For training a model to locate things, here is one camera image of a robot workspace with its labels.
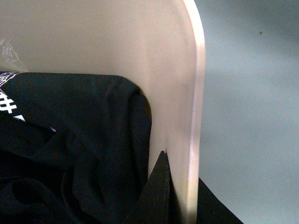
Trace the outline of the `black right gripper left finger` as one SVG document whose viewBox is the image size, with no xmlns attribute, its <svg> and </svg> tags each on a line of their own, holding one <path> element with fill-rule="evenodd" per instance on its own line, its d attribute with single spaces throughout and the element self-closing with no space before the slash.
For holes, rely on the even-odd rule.
<svg viewBox="0 0 299 224">
<path fill-rule="evenodd" d="M 142 193 L 125 224 L 181 224 L 168 155 L 161 151 Z"/>
</svg>

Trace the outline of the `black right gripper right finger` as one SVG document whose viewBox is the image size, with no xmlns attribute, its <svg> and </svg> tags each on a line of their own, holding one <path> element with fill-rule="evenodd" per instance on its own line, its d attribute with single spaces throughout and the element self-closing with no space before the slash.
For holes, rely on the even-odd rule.
<svg viewBox="0 0 299 224">
<path fill-rule="evenodd" d="M 197 224 L 243 224 L 199 177 Z"/>
</svg>

